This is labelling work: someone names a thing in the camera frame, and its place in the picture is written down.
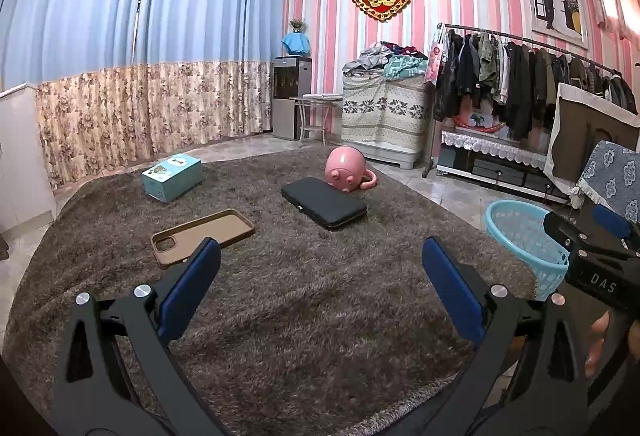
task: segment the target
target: pink handle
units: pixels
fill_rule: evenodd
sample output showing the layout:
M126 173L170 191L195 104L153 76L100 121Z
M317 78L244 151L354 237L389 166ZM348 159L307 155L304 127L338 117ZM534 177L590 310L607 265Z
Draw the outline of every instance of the pink handle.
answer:
M372 189L378 184L378 177L375 175L374 172L370 171L369 169L364 169L364 175L367 178L370 178L371 181L364 181L364 183L361 183L360 188L362 190L368 191L369 189Z

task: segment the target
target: pink striped wall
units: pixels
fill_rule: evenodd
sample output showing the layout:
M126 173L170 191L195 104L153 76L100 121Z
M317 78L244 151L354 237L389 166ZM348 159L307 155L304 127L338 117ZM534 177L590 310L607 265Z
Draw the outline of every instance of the pink striped wall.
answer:
M637 51L627 40L602 32L595 22L593 0L587 0L587 6L589 51L585 56L617 67L631 85ZM427 51L438 22L504 31L584 54L562 40L532 33L529 8L529 0L413 0L391 20L377 22L351 0L287 0L284 21L302 18L308 25L313 92L341 92L341 68L360 50L377 40L388 40Z

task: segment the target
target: clothes rack pole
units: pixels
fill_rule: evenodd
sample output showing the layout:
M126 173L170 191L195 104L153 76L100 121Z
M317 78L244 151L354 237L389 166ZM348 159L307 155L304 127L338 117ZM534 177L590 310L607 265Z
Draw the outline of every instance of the clothes rack pole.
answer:
M498 35L498 37L507 37L507 38L512 38L513 40L518 40L520 42L528 42L529 44L535 44L547 50L560 51L560 53L570 54L572 57L574 56L575 58L580 58L583 62L592 64L593 66L599 67L600 69L608 70L609 72L615 71L615 69L610 69L607 66L603 66L602 64L597 63L595 60L591 60L590 58L587 58L586 56L582 56L581 54L572 53L571 51L563 50L562 48L550 46L549 44L545 44L544 42L540 42L538 40L532 40L532 38L518 37L518 35L511 35L510 33L503 33L501 31L485 30L483 28L473 28L470 26L462 26L459 24L443 24L441 22L440 24L437 25L438 29L440 29L443 26L445 28L452 28L455 30L466 30L466 31L475 31L479 33L489 33L490 35Z

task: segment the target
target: brown phone case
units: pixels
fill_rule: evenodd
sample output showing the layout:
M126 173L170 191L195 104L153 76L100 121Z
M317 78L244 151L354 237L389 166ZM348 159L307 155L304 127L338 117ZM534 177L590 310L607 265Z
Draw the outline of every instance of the brown phone case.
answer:
M215 239L220 248L245 239L255 231L254 224L237 210L228 209L174 226L151 236L151 246L161 268L188 259L205 237ZM174 246L160 250L158 243L172 239Z

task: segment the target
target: bride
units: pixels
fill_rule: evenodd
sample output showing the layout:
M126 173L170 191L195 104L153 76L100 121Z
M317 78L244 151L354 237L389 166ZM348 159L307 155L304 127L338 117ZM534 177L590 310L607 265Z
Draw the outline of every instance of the bride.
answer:
M554 0L554 29L562 35L569 37L581 38L581 35L566 25L566 8L564 0Z

